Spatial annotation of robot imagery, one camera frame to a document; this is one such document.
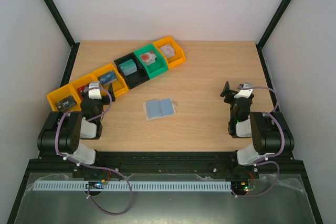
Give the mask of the beige card holder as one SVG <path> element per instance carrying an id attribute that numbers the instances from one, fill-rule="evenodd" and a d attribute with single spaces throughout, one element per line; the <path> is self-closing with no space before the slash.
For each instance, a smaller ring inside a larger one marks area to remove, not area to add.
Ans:
<path id="1" fill-rule="evenodd" d="M 147 121 L 165 118 L 176 114 L 175 103 L 172 98 L 153 99 L 142 104 L 144 117 Z"/>

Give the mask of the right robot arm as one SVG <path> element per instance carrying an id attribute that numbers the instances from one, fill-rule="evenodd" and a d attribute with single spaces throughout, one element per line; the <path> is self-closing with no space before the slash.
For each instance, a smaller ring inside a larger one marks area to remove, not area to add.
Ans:
<path id="1" fill-rule="evenodd" d="M 251 105 L 254 90 L 268 90 L 269 87 L 254 86 L 243 83 L 238 90 L 232 90 L 229 82 L 225 82 L 220 96 L 224 103 L 230 105 L 228 134 L 233 138 L 251 138 L 252 143 L 236 153 L 236 160 L 229 164 L 229 172 L 239 178 L 247 172 L 247 166 L 257 166 L 268 162 L 285 152 L 292 152 L 295 142 L 291 130 L 280 111 L 279 103 L 271 112 L 253 112 Z"/>

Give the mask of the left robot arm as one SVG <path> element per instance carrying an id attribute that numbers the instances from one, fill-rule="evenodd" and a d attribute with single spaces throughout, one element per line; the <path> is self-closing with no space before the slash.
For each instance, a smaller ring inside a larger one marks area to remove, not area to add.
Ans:
<path id="1" fill-rule="evenodd" d="M 60 156 L 63 160 L 93 165 L 98 152 L 82 140 L 98 140 L 102 134 L 103 116 L 116 100 L 112 84 L 102 87 L 91 82 L 84 91 L 80 111 L 50 112 L 37 138 L 39 157 Z"/>

